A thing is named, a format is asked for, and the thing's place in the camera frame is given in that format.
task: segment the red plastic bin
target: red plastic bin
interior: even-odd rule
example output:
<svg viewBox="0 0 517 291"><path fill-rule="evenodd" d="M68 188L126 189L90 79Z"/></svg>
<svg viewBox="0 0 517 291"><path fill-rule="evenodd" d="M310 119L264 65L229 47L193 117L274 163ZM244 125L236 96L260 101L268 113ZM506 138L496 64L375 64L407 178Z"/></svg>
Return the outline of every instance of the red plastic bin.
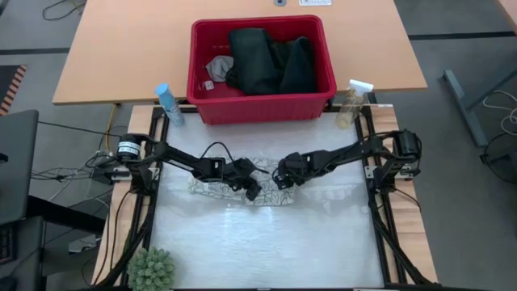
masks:
<svg viewBox="0 0 517 291"><path fill-rule="evenodd" d="M205 66L216 56L230 56L230 32L246 27L264 28L273 40L282 42L306 36L314 51L317 93L249 96L223 82L214 82L212 90L204 89L204 82L210 80ZM334 71L317 16L210 19L192 25L187 100L198 107L205 124L313 119L322 114L326 101L335 93Z"/></svg>

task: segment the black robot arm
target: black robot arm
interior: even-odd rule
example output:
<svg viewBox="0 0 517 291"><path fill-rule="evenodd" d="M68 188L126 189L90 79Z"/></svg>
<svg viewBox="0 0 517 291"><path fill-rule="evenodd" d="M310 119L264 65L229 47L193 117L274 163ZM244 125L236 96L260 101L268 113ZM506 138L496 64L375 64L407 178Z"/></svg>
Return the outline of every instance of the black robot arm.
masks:
<svg viewBox="0 0 517 291"><path fill-rule="evenodd" d="M393 152L383 146L383 141L387 138L393 139ZM279 189L290 188L294 184L300 186L332 172L340 165L362 158L380 157L385 158L386 163L373 172L374 182L380 187L382 184L393 183L395 175L403 166L417 162L420 151L420 140L408 130L380 133L337 150L290 154L280 160L273 180Z"/></svg>
<svg viewBox="0 0 517 291"><path fill-rule="evenodd" d="M140 159L141 143L145 141L153 147L148 158ZM140 188L149 188L152 177L149 165L152 162L166 162L190 171L201 182L219 182L230 186L234 191L246 189L246 196L254 200L261 187L250 177L258 169L248 158L239 158L227 163L225 158L196 158L175 149L164 141L156 142L144 134L125 134L119 142L117 159L131 172L133 183Z"/></svg>

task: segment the green plant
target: green plant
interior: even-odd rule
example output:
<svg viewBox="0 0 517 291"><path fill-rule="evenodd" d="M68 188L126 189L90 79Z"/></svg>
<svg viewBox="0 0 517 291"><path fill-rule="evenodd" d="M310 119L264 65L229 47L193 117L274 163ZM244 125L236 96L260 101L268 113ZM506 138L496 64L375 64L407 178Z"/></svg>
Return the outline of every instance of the green plant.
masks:
<svg viewBox="0 0 517 291"><path fill-rule="evenodd" d="M129 287L135 291L164 291L174 282L174 264L170 253L152 247L141 249L128 265Z"/></svg>

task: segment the white board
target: white board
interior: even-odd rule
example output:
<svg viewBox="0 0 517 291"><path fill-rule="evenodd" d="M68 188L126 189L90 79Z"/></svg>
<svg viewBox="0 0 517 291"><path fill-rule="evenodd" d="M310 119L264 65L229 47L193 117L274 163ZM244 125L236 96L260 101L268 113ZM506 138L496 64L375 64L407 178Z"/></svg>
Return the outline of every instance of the white board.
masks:
<svg viewBox="0 0 517 291"><path fill-rule="evenodd" d="M209 126L198 114L169 127L167 142L200 156L214 141L235 157L284 158L335 150L355 129L317 120ZM210 154L223 155L215 145ZM192 195L190 173L164 165L151 245L173 256L175 289L351 288L383 286L362 164L353 162L296 189L285 206Z"/></svg>

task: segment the dark green fabric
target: dark green fabric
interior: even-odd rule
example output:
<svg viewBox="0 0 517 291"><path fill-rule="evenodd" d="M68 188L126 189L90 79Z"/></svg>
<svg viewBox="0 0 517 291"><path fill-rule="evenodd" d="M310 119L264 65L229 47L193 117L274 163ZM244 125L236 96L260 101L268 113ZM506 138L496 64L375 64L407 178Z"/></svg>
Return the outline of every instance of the dark green fabric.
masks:
<svg viewBox="0 0 517 291"><path fill-rule="evenodd" d="M226 82L246 95L316 92L309 40L273 42L262 28L243 28L229 35L233 68Z"/></svg>

